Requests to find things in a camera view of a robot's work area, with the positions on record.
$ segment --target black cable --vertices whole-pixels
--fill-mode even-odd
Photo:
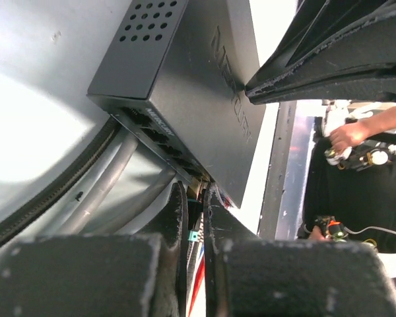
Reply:
[[[34,222],[54,205],[106,150],[120,129],[120,124],[110,118],[86,149],[75,161],[38,195],[0,222],[0,247]]]

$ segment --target electronic device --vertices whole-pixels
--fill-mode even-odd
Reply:
[[[239,207],[265,112],[244,93],[258,69],[249,1],[133,0],[88,96]]]

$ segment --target red cable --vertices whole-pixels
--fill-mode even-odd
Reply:
[[[188,316],[191,316],[193,305],[195,304],[195,300],[197,299],[197,295],[201,287],[201,284],[204,280],[204,276],[205,276],[205,263],[204,263],[204,257],[202,257],[201,263],[198,266],[197,275],[195,276],[195,282],[193,284],[191,306],[189,307]]]

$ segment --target black clothing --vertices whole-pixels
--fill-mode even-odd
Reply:
[[[396,165],[339,170],[325,159],[330,147],[328,139],[321,139],[313,151],[304,201],[306,228],[312,230],[316,215],[332,215],[353,232],[371,226],[396,231]],[[396,253],[395,234],[368,229],[349,238],[372,239],[380,253]]]

